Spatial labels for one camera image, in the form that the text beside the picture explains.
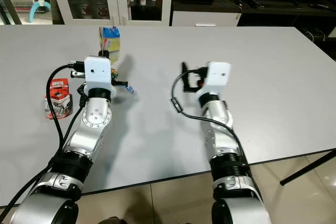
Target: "black wire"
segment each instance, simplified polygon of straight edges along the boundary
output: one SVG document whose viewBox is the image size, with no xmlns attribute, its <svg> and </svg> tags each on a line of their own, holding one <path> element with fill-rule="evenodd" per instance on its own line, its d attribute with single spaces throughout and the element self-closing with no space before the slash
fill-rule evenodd
<svg viewBox="0 0 336 224">
<path fill-rule="evenodd" d="M 73 116 L 73 118 L 72 118 L 72 120 L 71 120 L 71 122 L 70 122 L 70 124 L 69 124 L 68 130 L 67 130 L 67 132 L 66 132 L 65 135 L 64 135 L 63 144 L 65 144 L 65 142 L 67 141 L 67 138 L 68 138 L 68 136 L 69 136 L 69 134 L 70 134 L 72 125 L 74 124 L 74 122 L 75 122 L 77 116 L 78 116 L 79 113 L 82 111 L 82 109 L 83 109 L 83 107 L 80 107 L 80 108 L 78 109 L 78 111 L 76 112 L 76 114 Z"/>
<path fill-rule="evenodd" d="M 47 81 L 47 87 L 46 87 L 46 94 L 47 94 L 47 102 L 48 102 L 48 106 L 49 106 L 49 109 L 50 109 L 50 112 L 52 114 L 52 118 L 54 119 L 54 123 L 55 123 L 55 126 L 56 126 L 56 129 L 57 129 L 57 133 L 58 133 L 58 137 L 59 137 L 59 146 L 58 146 L 58 150 L 57 150 L 57 153 L 58 154 L 59 152 L 62 151 L 62 148 L 63 148 L 63 133 L 62 133 L 62 129 L 59 125 L 59 122 L 58 122 L 58 119 L 56 117 L 56 113 L 55 113 L 55 110 L 54 110 L 54 106 L 53 106 L 53 103 L 51 102 L 51 97 L 50 97 L 50 84 L 51 84 L 51 81 L 52 79 L 54 78 L 54 76 L 62 69 L 65 69 L 65 68 L 71 68 L 72 65 L 71 64 L 67 64 L 67 65 L 63 65 L 57 69 L 55 69 L 54 72 L 51 73 L 48 81 Z"/>
<path fill-rule="evenodd" d="M 36 180 L 38 180 L 46 171 L 50 169 L 50 166 L 48 165 L 46 168 L 41 170 L 38 174 L 36 174 L 30 181 L 28 181 L 21 189 L 16 193 L 16 195 L 12 198 L 12 200 L 9 202 L 9 204 L 6 206 L 4 211 L 0 215 L 0 223 L 5 219 L 6 215 L 9 213 L 11 208 L 15 205 L 15 202 L 19 199 L 19 197 L 34 183 Z"/>
<path fill-rule="evenodd" d="M 47 87 L 46 87 L 46 96 L 47 96 L 47 103 L 48 103 L 48 106 L 50 108 L 50 112 L 51 114 L 53 115 L 53 119 L 54 119 L 54 122 L 55 122 L 55 125 L 56 125 L 56 129 L 57 129 L 57 132 L 58 132 L 58 136 L 59 136 L 59 146 L 58 146 L 58 149 L 54 155 L 54 157 L 56 157 L 61 151 L 62 151 L 62 148 L 63 148 L 63 144 L 65 142 L 65 139 L 63 139 L 63 133 L 62 133 L 62 129 L 59 125 L 59 122 L 58 122 L 58 119 L 56 117 L 56 113 L 55 113 L 55 110 L 54 110 L 54 106 L 53 106 L 53 103 L 51 102 L 51 97 L 50 97 L 50 84 L 51 84 L 51 81 L 52 79 L 54 78 L 54 76 L 62 69 L 65 69 L 65 68 L 72 68 L 72 65 L 71 64 L 67 64 L 67 65 L 63 65 L 59 68 L 57 68 L 54 72 L 51 73 L 48 81 L 47 81 Z M 71 122 L 70 122 L 70 125 L 68 127 L 68 130 L 67 130 L 67 133 L 65 135 L 65 137 L 68 137 L 69 133 L 70 133 L 70 130 L 71 130 L 71 127 L 72 125 L 74 124 L 74 121 L 76 119 L 76 117 L 78 116 L 78 114 L 80 113 L 80 111 L 82 110 L 82 107 L 77 111 L 77 113 L 74 115 L 74 117 L 72 118 Z M 36 174 L 30 181 L 28 181 L 17 193 L 16 195 L 11 199 L 11 201 L 9 202 L 9 204 L 6 206 L 6 208 L 3 210 L 3 212 L 1 213 L 0 215 L 0 223 L 5 219 L 5 217 L 7 216 L 7 214 L 9 213 L 9 211 L 12 209 L 12 207 L 15 205 L 15 203 L 17 202 L 17 200 L 19 199 L 19 197 L 35 182 L 37 182 L 41 176 L 47 172 L 50 168 L 51 168 L 52 164 L 49 163 L 48 166 L 46 168 L 44 168 L 43 170 L 41 170 L 38 174 Z"/>
<path fill-rule="evenodd" d="M 178 77 L 176 77 L 176 79 L 174 80 L 173 82 L 173 85 L 172 85 L 172 89 L 171 89 L 171 95 L 172 95 L 172 98 L 174 98 L 177 102 L 177 98 L 175 97 L 174 95 L 174 90 L 175 90 L 175 86 L 177 84 L 177 82 L 182 78 L 184 77 L 186 74 L 188 73 L 195 73 L 197 72 L 197 69 L 194 69 L 194 70 L 188 70 L 182 74 L 180 74 Z M 205 122 L 211 122 L 211 123 L 215 123 L 223 128 L 225 128 L 232 136 L 233 138 L 237 141 L 237 144 L 239 146 L 239 149 L 240 149 L 240 153 L 241 153 L 241 156 L 242 156 L 242 159 L 243 161 L 245 162 L 245 164 L 247 165 L 247 159 L 245 157 L 245 154 L 244 154 L 244 150 L 243 150 L 243 147 L 241 146 L 241 143 L 239 141 L 239 138 L 238 136 L 236 135 L 236 133 L 234 132 L 233 129 L 231 129 L 229 126 L 227 126 L 226 124 L 224 123 L 221 123 L 220 121 L 216 121 L 216 120 L 213 120 L 213 119 L 210 119 L 210 118 L 205 118 L 205 117 L 202 117 L 202 116 L 195 116 L 195 115 L 189 115 L 183 111 L 181 111 L 181 114 L 183 114 L 184 116 L 186 116 L 187 118 L 191 118 L 191 119 L 195 119 L 195 120 L 200 120 L 200 121 L 205 121 Z"/>
</svg>

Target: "floor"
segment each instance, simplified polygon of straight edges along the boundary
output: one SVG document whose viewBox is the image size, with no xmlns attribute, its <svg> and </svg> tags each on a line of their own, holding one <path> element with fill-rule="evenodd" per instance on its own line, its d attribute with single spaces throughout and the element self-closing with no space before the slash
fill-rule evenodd
<svg viewBox="0 0 336 224">
<path fill-rule="evenodd" d="M 252 166 L 273 224 L 336 223 L 336 158 L 279 185 L 282 178 L 324 154 Z M 211 223 L 212 204 L 212 178 L 206 173 L 83 196 L 77 223 L 97 224 L 118 216 L 129 224 L 204 224 Z"/>
<path fill-rule="evenodd" d="M 7 17 L 11 24 L 14 24 L 12 18 L 10 17 L 9 13 L 6 13 Z M 17 12 L 19 19 L 23 25 L 52 25 L 52 17 L 51 12 L 45 13 L 35 13 L 33 23 L 29 22 L 29 12 Z"/>
</svg>

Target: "silver robot arm segment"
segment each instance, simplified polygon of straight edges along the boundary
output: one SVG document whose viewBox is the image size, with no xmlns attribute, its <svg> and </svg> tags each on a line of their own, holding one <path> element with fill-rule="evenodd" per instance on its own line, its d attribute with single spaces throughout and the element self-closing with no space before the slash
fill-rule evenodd
<svg viewBox="0 0 336 224">
<path fill-rule="evenodd" d="M 187 71 L 185 63 L 183 72 Z M 191 88 L 184 76 L 184 91 L 196 92 L 202 117 L 225 124 L 202 121 L 207 157 L 214 180 L 216 202 L 212 208 L 213 224 L 270 224 L 268 212 L 253 180 L 244 151 L 233 129 L 233 117 L 219 97 L 228 81 L 230 64 L 209 62 L 207 68 L 195 70 L 201 80 Z"/>
<path fill-rule="evenodd" d="M 86 78 L 84 93 L 87 95 L 80 125 L 65 143 L 62 153 L 51 160 L 51 170 L 20 204 L 12 224 L 76 222 L 75 201 L 81 197 L 83 183 L 103 145 L 102 137 L 112 120 L 109 103 L 116 92 L 111 84 L 109 59 L 90 56 L 79 65 L 80 71 L 76 72 Z"/>
</svg>

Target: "red box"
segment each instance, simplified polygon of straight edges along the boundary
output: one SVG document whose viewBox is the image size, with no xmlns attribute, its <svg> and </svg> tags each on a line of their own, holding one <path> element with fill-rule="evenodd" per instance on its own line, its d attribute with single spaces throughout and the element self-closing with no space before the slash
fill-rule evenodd
<svg viewBox="0 0 336 224">
<path fill-rule="evenodd" d="M 65 118 L 70 112 L 70 93 L 68 79 L 53 79 L 50 84 L 50 98 L 54 106 L 56 117 Z M 53 119 L 50 112 L 47 96 L 45 96 L 45 111 L 47 118 Z"/>
</svg>

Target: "white table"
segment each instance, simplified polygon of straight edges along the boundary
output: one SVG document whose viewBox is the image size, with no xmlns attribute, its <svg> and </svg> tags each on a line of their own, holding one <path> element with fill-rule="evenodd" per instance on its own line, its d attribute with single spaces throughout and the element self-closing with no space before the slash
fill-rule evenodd
<svg viewBox="0 0 336 224">
<path fill-rule="evenodd" d="M 200 123 L 176 113 L 170 88 L 181 71 L 232 64 L 224 98 L 249 163 L 336 147 L 336 64 L 290 27 L 121 27 L 115 67 L 136 96 L 113 104 L 113 125 L 85 192 L 209 170 Z M 42 169 L 58 146 L 44 115 L 46 81 L 70 60 L 98 52 L 97 26 L 0 27 L 0 205 Z M 69 77 L 63 71 L 59 77 Z M 74 110 L 82 80 L 71 79 Z M 176 95 L 199 114 L 194 94 Z M 60 120 L 63 131 L 71 116 Z"/>
</svg>

